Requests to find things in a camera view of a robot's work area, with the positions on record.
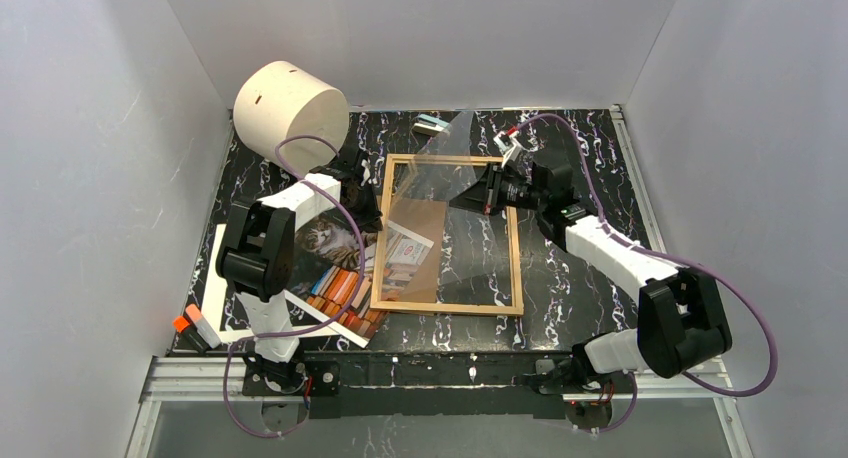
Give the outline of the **orange cap black marker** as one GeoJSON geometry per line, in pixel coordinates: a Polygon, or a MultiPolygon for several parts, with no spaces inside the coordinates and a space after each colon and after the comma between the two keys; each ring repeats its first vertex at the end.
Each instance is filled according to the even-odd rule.
{"type": "Polygon", "coordinates": [[[181,339],[199,354],[203,355],[210,349],[196,326],[185,316],[180,315],[175,318],[172,324],[181,339]]]}

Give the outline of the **peach cap glue stick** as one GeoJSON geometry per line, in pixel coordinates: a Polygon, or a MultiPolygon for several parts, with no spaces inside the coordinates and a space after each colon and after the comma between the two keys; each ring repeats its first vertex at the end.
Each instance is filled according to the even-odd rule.
{"type": "Polygon", "coordinates": [[[210,348],[214,349],[221,345],[217,332],[195,304],[188,305],[185,313],[210,348]]]}

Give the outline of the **cat and books photo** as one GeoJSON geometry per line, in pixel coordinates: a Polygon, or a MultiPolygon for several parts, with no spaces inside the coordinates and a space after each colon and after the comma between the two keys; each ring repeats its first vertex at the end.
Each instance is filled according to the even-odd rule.
{"type": "Polygon", "coordinates": [[[368,345],[388,312],[371,306],[378,235],[364,232],[362,238],[364,254],[360,253],[354,233],[337,213],[327,212],[310,220],[295,234],[296,271],[290,289],[313,309],[330,317],[350,302],[338,323],[364,338],[368,345]]]}

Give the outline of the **light wooden picture frame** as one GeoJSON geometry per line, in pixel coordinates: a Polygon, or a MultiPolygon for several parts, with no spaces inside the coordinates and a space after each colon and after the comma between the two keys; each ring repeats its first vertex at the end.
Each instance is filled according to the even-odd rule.
{"type": "MultiPolygon", "coordinates": [[[[384,170],[384,178],[383,178],[383,191],[382,191],[382,202],[381,206],[383,209],[383,213],[385,216],[385,209],[387,207],[387,203],[391,199],[391,187],[387,184],[387,170],[391,167],[392,162],[396,158],[407,158],[411,153],[407,154],[399,154],[399,153],[391,153],[388,155],[385,163],[384,170]]],[[[486,161],[489,164],[499,164],[499,159],[495,157],[479,157],[480,161],[486,161]]],[[[464,306],[464,305],[451,305],[451,306],[440,306],[438,304],[431,304],[429,306],[428,312],[403,312],[403,311],[391,311],[391,312],[403,312],[403,313],[417,313],[417,314],[458,314],[458,315],[477,315],[477,316],[496,316],[496,315],[505,315],[505,316],[522,316],[525,311],[524,305],[524,293],[523,293],[523,280],[521,277],[521,267],[520,267],[520,241],[519,241],[519,233],[518,233],[518,217],[517,210],[513,207],[507,207],[503,211],[507,212],[509,217],[513,219],[514,226],[516,230],[516,237],[513,238],[511,244],[512,250],[512,266],[513,266],[513,280],[514,280],[514,293],[517,300],[517,305],[514,308],[510,307],[472,307],[472,306],[464,306]]]]}

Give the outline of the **brown backing board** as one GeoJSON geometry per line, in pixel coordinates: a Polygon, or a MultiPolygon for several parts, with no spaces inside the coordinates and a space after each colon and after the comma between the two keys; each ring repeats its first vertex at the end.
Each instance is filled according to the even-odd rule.
{"type": "Polygon", "coordinates": [[[428,312],[437,301],[446,204],[393,197],[375,248],[371,304],[428,312]]]}

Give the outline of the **white mat board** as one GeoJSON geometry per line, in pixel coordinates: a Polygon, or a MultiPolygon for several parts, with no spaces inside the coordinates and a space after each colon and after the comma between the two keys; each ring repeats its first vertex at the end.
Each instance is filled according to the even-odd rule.
{"type": "MultiPolygon", "coordinates": [[[[232,305],[238,304],[238,300],[234,297],[234,293],[228,290],[226,280],[220,277],[215,271],[215,259],[217,258],[221,247],[225,228],[225,224],[218,224],[215,228],[214,243],[210,256],[210,269],[205,283],[201,313],[207,321],[214,326],[219,339],[224,344],[231,344],[239,339],[252,336],[253,332],[247,322],[245,322],[245,326],[242,328],[224,329],[224,318],[233,317],[235,315],[234,311],[226,312],[225,305],[227,303],[232,305]]],[[[288,290],[285,290],[283,295],[285,296],[286,302],[292,305],[295,311],[302,312],[304,315],[308,315],[321,323],[326,323],[326,325],[321,329],[313,330],[309,333],[306,333],[306,330],[310,328],[310,325],[294,326],[293,330],[297,332],[297,337],[314,338],[338,335],[349,339],[354,344],[361,346],[367,345],[367,341],[364,338],[359,337],[352,331],[345,328],[342,324],[337,322],[330,323],[329,315],[313,309],[300,297],[290,293],[288,290]]]]}

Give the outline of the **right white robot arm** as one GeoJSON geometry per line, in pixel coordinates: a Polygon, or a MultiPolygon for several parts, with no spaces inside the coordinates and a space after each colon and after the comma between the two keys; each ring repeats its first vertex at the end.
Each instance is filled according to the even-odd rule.
{"type": "Polygon", "coordinates": [[[593,337],[573,347],[569,371],[588,382],[616,372],[649,369],[677,376],[728,351],[732,335],[714,278],[652,256],[606,225],[579,199],[567,164],[534,163],[529,177],[491,163],[451,198],[453,208],[492,215],[531,210],[543,236],[600,271],[637,305],[633,329],[593,337]]]}

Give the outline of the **large white cylinder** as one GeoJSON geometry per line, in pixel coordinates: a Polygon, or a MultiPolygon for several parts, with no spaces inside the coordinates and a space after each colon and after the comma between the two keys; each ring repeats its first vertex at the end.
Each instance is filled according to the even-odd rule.
{"type": "Polygon", "coordinates": [[[349,129],[349,103],[337,88],[286,61],[271,62],[239,90],[233,124],[242,143],[304,175],[335,157],[349,129]]]}

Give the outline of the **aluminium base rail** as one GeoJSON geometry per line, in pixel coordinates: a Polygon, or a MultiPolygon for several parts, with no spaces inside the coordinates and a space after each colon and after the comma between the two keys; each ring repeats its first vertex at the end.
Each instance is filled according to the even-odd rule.
{"type": "Polygon", "coordinates": [[[610,397],[519,385],[545,353],[314,352],[309,398],[223,358],[157,358],[130,457],[749,457],[733,399],[650,372],[610,397]]]}

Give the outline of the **teal white stapler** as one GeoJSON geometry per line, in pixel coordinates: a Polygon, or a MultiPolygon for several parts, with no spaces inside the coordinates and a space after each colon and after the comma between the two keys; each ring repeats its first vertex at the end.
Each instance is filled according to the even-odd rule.
{"type": "Polygon", "coordinates": [[[436,137],[449,134],[451,124],[432,115],[419,114],[412,121],[411,131],[427,137],[436,137]]]}

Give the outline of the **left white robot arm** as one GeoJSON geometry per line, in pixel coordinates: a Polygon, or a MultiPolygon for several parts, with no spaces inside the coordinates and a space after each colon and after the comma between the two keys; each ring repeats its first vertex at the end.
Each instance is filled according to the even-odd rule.
{"type": "Polygon", "coordinates": [[[294,269],[296,235],[335,209],[353,236],[355,281],[364,282],[365,235],[381,230],[368,154],[354,146],[313,168],[282,191],[236,201],[228,215],[215,271],[247,312],[255,353],[272,363],[292,360],[301,334],[291,326],[286,297],[294,269]]]}

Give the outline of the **clear acrylic sheet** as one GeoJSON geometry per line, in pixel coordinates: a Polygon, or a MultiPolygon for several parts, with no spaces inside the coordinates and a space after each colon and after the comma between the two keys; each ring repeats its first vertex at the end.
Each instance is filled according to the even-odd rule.
{"type": "Polygon", "coordinates": [[[431,137],[407,158],[396,158],[386,182],[393,197],[446,204],[437,301],[440,306],[510,307],[514,293],[511,244],[517,233],[505,211],[487,215],[449,206],[478,181],[487,162],[474,148],[474,115],[462,112],[449,134],[431,137]]]}

